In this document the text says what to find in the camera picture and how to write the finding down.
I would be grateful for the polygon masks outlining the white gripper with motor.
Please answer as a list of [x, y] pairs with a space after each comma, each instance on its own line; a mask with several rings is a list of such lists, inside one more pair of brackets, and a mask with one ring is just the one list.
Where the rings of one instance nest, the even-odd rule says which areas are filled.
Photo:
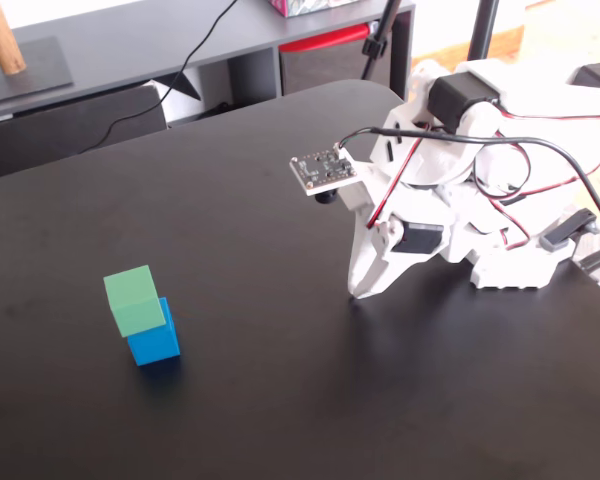
[[386, 223], [390, 217], [404, 222], [448, 227], [455, 222], [451, 209], [433, 193], [396, 186], [383, 208], [379, 226], [367, 228], [367, 222], [389, 188], [389, 180], [373, 163], [354, 160], [347, 152], [340, 154], [356, 172], [356, 181], [339, 189], [339, 196], [347, 209], [355, 215], [354, 239], [349, 262], [347, 286], [357, 299], [384, 292], [406, 270], [424, 263], [447, 245], [449, 235], [442, 236], [441, 244], [431, 253], [400, 253], [392, 248], [401, 237]]

